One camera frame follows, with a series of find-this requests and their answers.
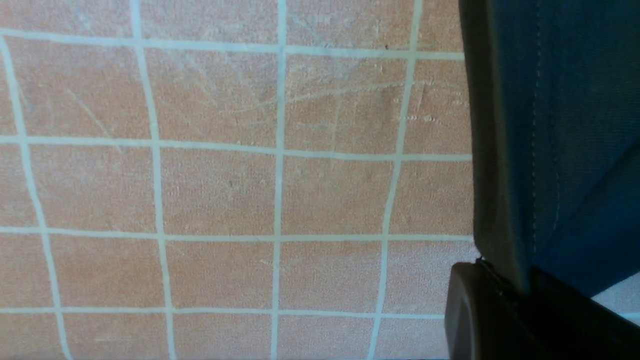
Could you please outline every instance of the pink tile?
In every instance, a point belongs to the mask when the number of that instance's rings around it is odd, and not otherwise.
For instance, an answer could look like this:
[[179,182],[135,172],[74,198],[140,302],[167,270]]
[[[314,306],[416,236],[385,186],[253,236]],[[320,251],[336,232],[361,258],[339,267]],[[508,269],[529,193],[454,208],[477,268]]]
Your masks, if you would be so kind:
[[278,358],[282,360],[365,359],[373,319],[279,316]]
[[470,242],[389,243],[384,312],[443,315],[451,267],[478,256]]
[[173,316],[179,359],[269,359],[271,316],[178,314]]
[[64,359],[54,314],[0,314],[0,359]]
[[4,62],[0,61],[0,135],[15,134],[13,106],[9,94],[9,86],[6,82],[6,71],[4,69]]
[[19,145],[0,144],[0,225],[37,226]]
[[130,37],[128,0],[6,0],[0,27],[94,37]]
[[404,152],[470,154],[471,120],[464,61],[415,64]]
[[149,138],[134,50],[8,38],[29,135]]
[[273,234],[274,156],[163,149],[162,172],[166,233]]
[[462,52],[458,2],[425,0],[418,34],[418,50]]
[[390,232],[471,235],[473,205],[471,162],[405,161]]
[[53,306],[40,235],[0,234],[0,307]]
[[376,359],[448,359],[443,320],[382,319]]
[[163,307],[157,242],[51,236],[63,306]]
[[161,138],[275,146],[276,55],[146,54]]
[[395,152],[405,69],[404,60],[288,57],[285,146]]
[[65,314],[76,359],[168,359],[164,314]]
[[376,310],[380,242],[287,242],[280,250],[280,308]]
[[283,234],[382,232],[393,164],[286,158]]
[[175,307],[270,309],[273,244],[169,241]]
[[156,231],[150,149],[32,145],[31,164],[49,227]]
[[172,40],[275,44],[275,0],[142,0],[143,36]]
[[407,49],[412,1],[288,0],[287,43]]
[[593,300],[617,313],[640,313],[640,273],[611,286]]

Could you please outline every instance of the tile grout line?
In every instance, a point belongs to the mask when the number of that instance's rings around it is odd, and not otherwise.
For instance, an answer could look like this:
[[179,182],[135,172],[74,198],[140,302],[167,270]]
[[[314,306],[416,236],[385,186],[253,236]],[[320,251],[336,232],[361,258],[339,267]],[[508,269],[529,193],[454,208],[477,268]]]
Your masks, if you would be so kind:
[[[44,40],[61,44],[98,45],[114,47],[143,47],[156,49],[177,49],[195,51],[228,51],[238,53],[271,53],[280,52],[280,44],[246,44],[233,42],[208,42],[192,40],[165,40],[165,39],[135,39],[134,38],[109,38],[109,37],[83,37],[78,35],[64,35],[41,31],[22,31],[9,28],[0,28],[0,35],[19,37],[27,40]],[[285,54],[298,54],[309,56],[332,56],[352,58],[388,58],[407,59],[415,56],[422,60],[464,60],[463,53],[448,53],[439,51],[407,51],[386,49],[350,49],[336,47],[314,47],[304,45],[284,45]]]
[[[61,311],[70,314],[163,314],[165,307],[0,307],[0,314],[49,314]],[[271,315],[272,309],[250,309],[234,307],[185,307],[174,309],[177,314],[239,314],[239,315]],[[368,318],[377,317],[391,319],[412,319],[412,320],[443,320],[442,314],[393,314],[393,313],[350,313],[345,311],[324,311],[324,310],[278,310],[278,315],[291,316],[322,316],[341,318]]]
[[278,0],[278,115],[276,125],[276,169],[274,191],[273,233],[273,276],[271,285],[271,349],[270,358],[278,358],[278,311],[280,308],[280,241],[282,236],[282,177],[284,172],[285,133],[285,79],[287,76],[287,1]]
[[[0,143],[20,143],[38,145],[76,145],[76,146],[123,146],[123,147],[154,147],[172,149],[205,149],[219,151],[251,152],[256,154],[277,155],[299,158],[321,158],[343,161],[394,161],[396,154],[357,154],[348,152],[290,150],[270,147],[258,147],[249,145],[237,145],[232,143],[214,142],[183,142],[177,140],[153,140],[153,139],[126,139],[126,138],[80,138],[80,137],[54,137],[54,136],[27,136],[21,139],[16,135],[0,135]],[[471,154],[401,154],[402,161],[471,161]]]
[[147,112],[149,116],[149,129],[151,134],[151,152],[153,161],[153,182],[154,182],[154,204],[156,211],[156,231],[158,256],[160,259],[160,267],[163,277],[164,289],[164,315],[166,320],[166,343],[170,360],[176,360],[175,340],[173,337],[173,304],[171,296],[171,280],[169,277],[169,266],[166,255],[166,239],[164,237],[164,220],[162,205],[162,169],[160,154],[160,132],[158,128],[156,104],[154,101],[151,82],[147,70],[147,59],[145,57],[145,49],[142,39],[142,19],[140,14],[140,0],[131,0],[131,29],[134,38],[134,48],[136,58],[138,60],[138,70],[140,72],[140,81],[142,82],[145,100],[147,103]]
[[[48,227],[45,229],[47,233],[66,236],[83,236],[86,238],[118,238],[141,240],[156,240],[159,235],[157,233],[128,233],[125,231],[92,231],[92,230],[75,230],[60,229]],[[38,227],[11,227],[0,226],[2,234],[39,234]],[[165,241],[195,241],[195,242],[292,242],[292,241],[462,241],[472,242],[471,235],[447,235],[447,234],[313,234],[313,235],[173,235],[165,234]]]
[[[389,186],[389,195],[385,204],[385,214],[382,223],[383,235],[389,235],[389,227],[391,224],[391,214],[394,208],[396,197],[396,188],[400,178],[400,169],[402,166],[402,157],[404,152],[404,134],[406,133],[407,112],[409,108],[409,100],[413,87],[413,72],[415,70],[416,49],[418,45],[418,35],[420,28],[420,18],[422,17],[422,0],[414,0],[413,17],[411,20],[411,35],[409,38],[409,57],[406,63],[406,76],[404,80],[404,93],[402,104],[400,107],[400,123],[398,125],[398,136],[396,140],[396,158],[394,160],[393,176]],[[382,322],[383,308],[385,304],[385,295],[387,292],[387,263],[389,253],[388,238],[382,240],[381,256],[380,256],[380,286],[378,288],[378,301],[376,303],[376,314],[374,319],[373,330],[371,331],[371,342],[369,343],[368,360],[373,360],[376,354],[376,345],[378,344],[378,334],[380,333],[380,323]]]
[[56,322],[58,324],[58,335],[60,337],[60,347],[67,360],[73,360],[69,345],[67,342],[67,332],[65,329],[65,319],[62,315],[62,303],[60,300],[60,289],[58,288],[58,276],[56,274],[56,265],[53,259],[53,253],[51,251],[51,239],[47,232],[47,222],[44,217],[44,210],[38,197],[38,190],[36,188],[35,178],[33,170],[31,168],[31,155],[29,152],[29,144],[26,141],[27,130],[24,124],[24,117],[22,114],[22,105],[20,103],[20,87],[18,80],[15,77],[15,70],[13,69],[13,62],[11,59],[11,53],[9,47],[4,40],[4,37],[0,37],[0,52],[2,52],[4,60],[4,68],[6,71],[6,82],[9,87],[9,95],[11,97],[11,104],[13,107],[13,118],[15,121],[15,127],[18,133],[20,141],[20,152],[22,157],[22,167],[24,169],[24,176],[26,178],[26,186],[29,191],[29,196],[33,203],[33,207],[38,220],[38,233],[42,239],[42,248],[44,251],[45,259],[47,262],[47,269],[49,271],[49,282],[51,284],[51,297],[53,301],[53,310],[56,315]]

